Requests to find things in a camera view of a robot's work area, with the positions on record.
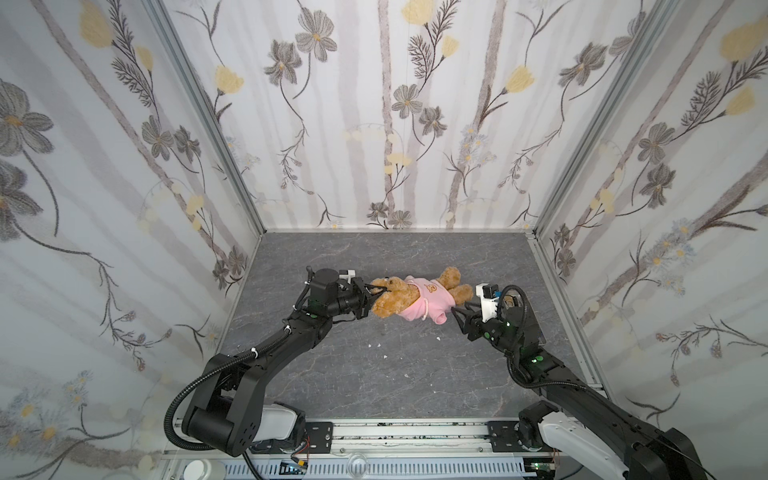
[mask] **gray flower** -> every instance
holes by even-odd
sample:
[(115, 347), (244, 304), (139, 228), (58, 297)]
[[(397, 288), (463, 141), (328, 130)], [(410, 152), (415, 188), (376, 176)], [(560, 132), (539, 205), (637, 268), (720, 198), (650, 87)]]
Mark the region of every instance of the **gray flower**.
[(22, 192), (27, 174), (21, 168), (0, 160), (0, 242), (18, 238), (15, 215), (37, 215), (40, 205)]
[(219, 325), (213, 325), (208, 330), (208, 333), (205, 336), (205, 346), (206, 348), (212, 350), (216, 348), (216, 345), (219, 343), (219, 339), (221, 338), (221, 334), (223, 333), (224, 328), (222, 328)]
[(576, 55), (576, 65), (570, 68), (563, 68), (560, 70), (560, 76), (562, 77), (558, 82), (561, 87), (564, 87), (572, 80), (576, 80), (579, 85), (587, 83), (589, 78), (589, 72), (597, 70), (605, 63), (605, 45), (594, 45), (589, 42), (589, 45), (584, 47), (579, 55)]
[(157, 124), (154, 115), (150, 115), (149, 121), (141, 124), (141, 137), (152, 145), (152, 157), (157, 158), (158, 155), (163, 155), (163, 160), (170, 158), (168, 148), (174, 146), (174, 136), (169, 131), (160, 132), (160, 125)]
[(409, 228), (412, 225), (412, 222), (410, 219), (411, 219), (411, 212), (396, 210), (395, 213), (392, 214), (392, 228), (395, 228), (395, 229)]
[(230, 271), (233, 275), (240, 275), (240, 272), (245, 271), (245, 255), (237, 250), (237, 245), (232, 246), (229, 258), (227, 259)]
[(559, 229), (554, 231), (554, 242), (565, 245), (571, 239), (571, 229), (563, 223)]
[(371, 213), (367, 215), (368, 218), (375, 220), (378, 217), (386, 218), (386, 213), (389, 211), (384, 202), (378, 202), (377, 204), (371, 203)]
[(645, 12), (640, 12), (640, 14), (636, 18), (632, 18), (632, 20), (630, 20), (629, 22), (629, 25), (627, 26), (627, 33), (629, 33), (629, 36), (614, 38), (614, 42), (611, 44), (611, 47), (608, 49), (608, 53), (615, 57), (616, 55), (622, 55), (627, 50), (629, 50), (629, 47), (632, 45), (632, 42), (634, 41), (634, 37), (635, 35), (637, 35), (637, 32), (640, 30), (640, 26), (643, 24), (644, 20), (645, 20)]
[(219, 290), (223, 290), (223, 288), (227, 286), (227, 275), (229, 272), (230, 269), (227, 268), (227, 264), (224, 260), (216, 260), (216, 265), (214, 265), (214, 278), (219, 280)]
[(270, 76), (270, 83), (279, 85), (285, 75), (289, 82), (295, 84), (295, 69), (301, 66), (301, 57), (293, 43), (287, 41), (277, 43), (277, 40), (272, 40), (270, 58), (275, 61), (275, 64), (264, 68), (264, 73)]
[(558, 253), (558, 268), (563, 273), (563, 276), (571, 275), (571, 268), (576, 266), (576, 259), (573, 252), (569, 249), (561, 250)]
[(414, 100), (417, 95), (417, 89), (416, 84), (413, 84), (410, 87), (400, 85), (395, 90), (394, 95), (397, 102), (392, 105), (392, 109), (395, 111), (400, 110), (400, 118), (408, 118), (411, 112), (418, 114), (422, 110), (422, 102)]
[(661, 164), (648, 172), (648, 183), (640, 190), (640, 195), (650, 195), (648, 208), (656, 208), (667, 202), (664, 198), (664, 189), (672, 188), (675, 172), (676, 170), (670, 170), (666, 164)]
[(176, 130), (174, 137), (176, 137), (176, 145), (179, 147), (179, 151), (182, 154), (187, 154), (187, 159), (192, 163), (194, 155), (200, 155), (200, 141), (192, 140), (190, 132), (182, 125), (179, 125), (179, 129)]
[(435, 131), (435, 135), (440, 137), (442, 132), (448, 128), (448, 125), (443, 124), (440, 119), (443, 114), (440, 112), (440, 107), (427, 107), (422, 112), (422, 116), (419, 117), (419, 123), (424, 125), (422, 135), (427, 135), (432, 130)]
[(638, 154), (637, 159), (639, 161), (646, 161), (650, 157), (650, 161), (654, 164), (661, 162), (666, 154), (662, 145), (666, 145), (672, 141), (674, 135), (674, 128), (667, 128), (665, 122), (655, 124), (648, 131), (647, 138), (641, 138), (637, 145), (643, 150)]
[(320, 61), (328, 60), (326, 50), (336, 51), (336, 43), (328, 38), (333, 32), (333, 22), (325, 12), (315, 10), (312, 12), (306, 7), (301, 8), (299, 24), (309, 33), (296, 34), (296, 46), (304, 53), (315, 52), (315, 58)]
[(50, 118), (29, 111), (29, 99), (21, 88), (0, 81), (0, 155), (16, 155), (22, 142), (39, 154), (50, 154), (53, 145), (39, 132), (51, 128)]

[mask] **brown teddy bear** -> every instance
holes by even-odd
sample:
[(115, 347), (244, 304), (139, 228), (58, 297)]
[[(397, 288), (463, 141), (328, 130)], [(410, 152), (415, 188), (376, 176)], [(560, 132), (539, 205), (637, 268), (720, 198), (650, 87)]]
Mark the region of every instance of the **brown teddy bear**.
[(386, 318), (397, 313), (404, 319), (424, 320), (427, 316), (438, 325), (445, 323), (445, 313), (452, 306), (462, 305), (473, 297), (469, 285), (459, 285), (462, 275), (455, 266), (449, 266), (436, 280), (413, 278), (405, 280), (396, 276), (377, 278), (374, 286), (384, 286), (387, 291), (373, 304), (376, 315)]

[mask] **table surface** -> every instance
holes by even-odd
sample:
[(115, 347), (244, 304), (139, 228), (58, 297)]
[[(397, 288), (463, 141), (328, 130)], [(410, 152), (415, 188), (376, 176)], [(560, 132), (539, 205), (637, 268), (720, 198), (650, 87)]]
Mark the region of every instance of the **table surface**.
[[(245, 281), (221, 351), (249, 349), (282, 326), (303, 288), (306, 266), (354, 269), (365, 281), (437, 278), (456, 266), (462, 283), (514, 283), (528, 294), (547, 350), (580, 374), (578, 362), (523, 233), (268, 233)], [(308, 418), (517, 416), (536, 402), (509, 378), (504, 357), (469, 342), (449, 314), (435, 325), (370, 314), (335, 325), (266, 389)]]

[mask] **floral wallpaper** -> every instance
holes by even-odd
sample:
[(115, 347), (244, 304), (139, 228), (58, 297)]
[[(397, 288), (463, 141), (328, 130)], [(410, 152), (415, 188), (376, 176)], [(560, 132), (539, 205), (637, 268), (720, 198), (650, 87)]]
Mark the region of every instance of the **floral wallpaper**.
[(765, 476), (767, 105), (765, 2), (681, 2), (539, 232), (614, 399), (720, 478)]
[(149, 478), (257, 236), (140, 4), (6, 2), (0, 45), (3, 474)]
[(371, 230), (532, 228), (653, 7), (164, 3), (266, 226)]

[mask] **yellow flower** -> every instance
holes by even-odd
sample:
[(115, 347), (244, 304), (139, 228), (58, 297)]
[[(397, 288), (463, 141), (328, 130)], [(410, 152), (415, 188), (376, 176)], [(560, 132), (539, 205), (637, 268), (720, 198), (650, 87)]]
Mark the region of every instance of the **yellow flower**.
[(56, 436), (56, 427), (48, 427), (45, 430), (43, 430), (43, 440), (50, 440)]
[(768, 35), (768, 17), (734, 28), (720, 41), (720, 54), (728, 61), (747, 58)]
[(157, 212), (154, 211), (154, 208), (147, 208), (144, 211), (144, 218), (148, 222), (156, 222), (157, 221)]
[(402, 8), (402, 17), (413, 25), (424, 25), (432, 19), (434, 0), (411, 0)]
[(149, 233), (149, 229), (151, 225), (146, 220), (139, 220), (138, 222), (136, 222), (136, 227), (138, 227), (138, 229), (144, 233)]
[(81, 0), (80, 36), (96, 48), (112, 45), (112, 28), (91, 0)]
[(505, 90), (516, 94), (530, 87), (533, 82), (533, 74), (528, 70), (528, 67), (520, 65), (512, 72), (511, 77), (509, 77)]
[(139, 56), (141, 64), (149, 71), (152, 71), (154, 66), (154, 59), (152, 58), (152, 52), (146, 47), (136, 47), (136, 55)]
[(402, 165), (403, 167), (408, 167), (413, 162), (413, 160), (411, 160), (404, 154), (398, 154), (398, 153), (387, 155), (386, 160), (391, 164)]
[(606, 214), (614, 212), (614, 195), (607, 188), (600, 190), (600, 203), (603, 204)]
[(755, 106), (755, 92), (752, 87), (744, 87), (728, 102), (725, 113), (728, 115), (741, 115), (752, 110)]
[(223, 65), (216, 68), (216, 86), (225, 94), (236, 94), (240, 91), (244, 81), (235, 72)]
[(187, 202), (187, 215), (194, 215), (200, 208), (203, 208), (205, 199), (202, 195), (193, 195)]
[(456, 53), (457, 50), (458, 40), (453, 38), (451, 35), (446, 35), (445, 38), (442, 39), (442, 56), (450, 57)]

